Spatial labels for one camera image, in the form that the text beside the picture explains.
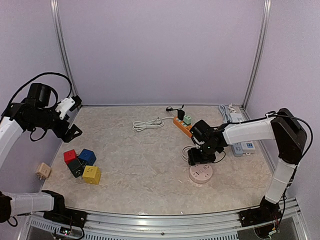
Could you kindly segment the pink round power strip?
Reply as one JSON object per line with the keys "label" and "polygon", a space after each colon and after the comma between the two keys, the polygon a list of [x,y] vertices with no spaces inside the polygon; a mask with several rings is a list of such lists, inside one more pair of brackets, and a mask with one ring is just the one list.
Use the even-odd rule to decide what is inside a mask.
{"label": "pink round power strip", "polygon": [[196,184],[205,184],[213,176],[213,168],[209,164],[196,164],[189,166],[189,178]]}

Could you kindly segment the orange power strip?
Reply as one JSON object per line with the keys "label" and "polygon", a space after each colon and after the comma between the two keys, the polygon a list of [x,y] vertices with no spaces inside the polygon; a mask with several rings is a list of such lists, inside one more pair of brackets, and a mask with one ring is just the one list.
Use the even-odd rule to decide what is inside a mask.
{"label": "orange power strip", "polygon": [[141,132],[144,131],[146,129],[158,129],[158,128],[162,128],[165,123],[164,120],[172,120],[172,123],[178,128],[180,129],[186,136],[188,136],[189,138],[192,137],[192,133],[190,132],[192,125],[191,124],[186,124],[183,120],[178,119],[178,117],[172,117],[172,116],[168,116],[168,117],[163,117],[163,118],[156,118],[153,120],[149,120],[146,122],[143,121],[134,121],[132,123],[132,130],[134,132]]}

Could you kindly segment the mint green plug adapter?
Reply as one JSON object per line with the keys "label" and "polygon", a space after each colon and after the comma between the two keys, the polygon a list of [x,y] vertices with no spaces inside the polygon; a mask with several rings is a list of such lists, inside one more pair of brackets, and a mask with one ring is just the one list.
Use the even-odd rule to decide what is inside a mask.
{"label": "mint green plug adapter", "polygon": [[191,118],[189,115],[185,114],[185,115],[183,116],[183,123],[184,123],[185,125],[187,125],[187,126],[191,125],[191,123],[192,123],[192,118]]}

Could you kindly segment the black power adapter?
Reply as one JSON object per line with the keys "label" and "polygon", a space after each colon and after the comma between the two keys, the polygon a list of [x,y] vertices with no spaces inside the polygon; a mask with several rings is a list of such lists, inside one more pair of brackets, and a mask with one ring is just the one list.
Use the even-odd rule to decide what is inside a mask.
{"label": "black power adapter", "polygon": [[185,116],[185,111],[183,110],[183,108],[184,108],[184,104],[179,108],[173,108],[172,106],[168,106],[166,108],[166,111],[167,112],[177,111],[177,118],[180,121],[183,121],[184,120],[184,116]]}

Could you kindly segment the beige plug adapter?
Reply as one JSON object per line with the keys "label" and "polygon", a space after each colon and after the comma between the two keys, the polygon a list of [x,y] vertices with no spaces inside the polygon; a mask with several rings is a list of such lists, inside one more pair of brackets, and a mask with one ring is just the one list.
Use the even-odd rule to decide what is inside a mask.
{"label": "beige plug adapter", "polygon": [[52,168],[48,166],[46,163],[42,162],[38,165],[35,174],[39,180],[45,180],[49,178],[52,172]]}

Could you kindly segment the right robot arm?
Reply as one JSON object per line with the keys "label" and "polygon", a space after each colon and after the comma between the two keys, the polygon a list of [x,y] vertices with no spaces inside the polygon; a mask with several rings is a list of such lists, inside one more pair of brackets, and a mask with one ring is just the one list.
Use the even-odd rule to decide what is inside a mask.
{"label": "right robot arm", "polygon": [[278,164],[268,190],[255,212],[260,222],[266,222],[275,214],[279,201],[293,181],[307,150],[307,133],[302,123],[303,120],[294,117],[287,108],[268,112],[262,118],[227,122],[218,127],[199,120],[190,129],[195,146],[187,152],[188,163],[190,166],[213,164],[216,153],[222,153],[228,146],[240,142],[274,140],[278,149]]}

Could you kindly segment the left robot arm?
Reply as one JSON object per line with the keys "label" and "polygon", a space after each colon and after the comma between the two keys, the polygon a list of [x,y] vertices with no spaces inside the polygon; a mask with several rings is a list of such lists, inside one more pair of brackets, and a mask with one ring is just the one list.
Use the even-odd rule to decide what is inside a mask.
{"label": "left robot arm", "polygon": [[[49,106],[51,94],[57,92],[49,85],[31,84],[27,97],[20,103],[9,103],[0,120],[0,162],[7,158],[11,148],[20,136],[29,131],[33,133],[41,128],[44,132],[53,131],[57,138],[69,143],[79,137],[82,131],[70,125],[68,112],[78,108],[82,100],[79,96],[68,96]],[[0,221],[2,223],[15,219],[16,216],[34,212],[48,213],[63,223],[70,218],[70,211],[65,207],[64,197],[56,192],[46,190],[39,193],[0,194]]]}

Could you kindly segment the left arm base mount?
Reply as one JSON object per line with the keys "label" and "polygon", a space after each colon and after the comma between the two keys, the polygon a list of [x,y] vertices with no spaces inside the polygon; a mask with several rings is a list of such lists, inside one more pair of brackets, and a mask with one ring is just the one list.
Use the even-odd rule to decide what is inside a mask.
{"label": "left arm base mount", "polygon": [[63,213],[59,213],[54,210],[45,211],[43,213],[44,219],[79,228],[83,228],[85,226],[87,216],[87,212],[71,208],[66,208]]}

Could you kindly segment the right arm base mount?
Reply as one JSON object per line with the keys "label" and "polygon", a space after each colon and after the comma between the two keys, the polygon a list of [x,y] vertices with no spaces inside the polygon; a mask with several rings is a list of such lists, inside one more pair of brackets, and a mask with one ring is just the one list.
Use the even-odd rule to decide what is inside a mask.
{"label": "right arm base mount", "polygon": [[273,213],[263,213],[263,211],[260,208],[249,208],[247,210],[240,211],[238,215],[240,218],[241,226],[244,228],[253,225],[259,225],[262,223],[267,223],[275,219],[280,219],[282,213],[280,210],[276,210]]}

